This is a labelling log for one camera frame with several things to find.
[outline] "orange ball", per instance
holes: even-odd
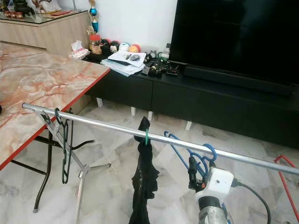
[[[141,52],[141,47],[138,44],[132,44],[129,47],[129,52],[140,53]]]

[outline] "glass top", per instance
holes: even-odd
[[[34,15],[26,15],[24,18],[22,19],[13,19],[13,18],[7,18],[3,13],[0,13],[0,20],[8,20],[8,21],[20,21],[20,22],[28,22],[28,23],[35,23],[35,24],[42,24],[42,23],[45,23],[45,22],[49,22],[49,21],[53,21],[53,20],[57,20],[57,19],[60,19],[60,18],[63,18],[63,17],[67,17],[67,16],[70,16],[70,15],[75,15],[75,14],[79,14],[79,13],[82,13],[82,12],[86,12],[87,10],[85,11],[76,11],[76,12],[70,12],[68,14],[65,14],[65,15],[61,15],[61,16],[58,16],[56,18],[47,18],[45,16],[49,16],[48,14],[34,14]]]

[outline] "marble tabletop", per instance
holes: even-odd
[[[100,64],[0,43],[0,170],[45,129],[24,102],[67,110],[108,72]]]

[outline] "white wall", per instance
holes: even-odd
[[[88,0],[75,0],[78,9],[89,10]],[[72,0],[58,0],[72,8]],[[177,0],[96,0],[103,38],[140,44],[142,50],[162,50],[171,42]]]

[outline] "black garment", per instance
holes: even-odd
[[[144,117],[138,130],[146,131],[150,127],[150,122]],[[147,211],[147,199],[155,197],[153,191],[158,190],[157,181],[159,171],[152,164],[153,153],[150,140],[145,145],[145,138],[134,136],[140,142],[138,145],[139,158],[138,165],[133,176],[133,213],[129,224],[150,224]]]

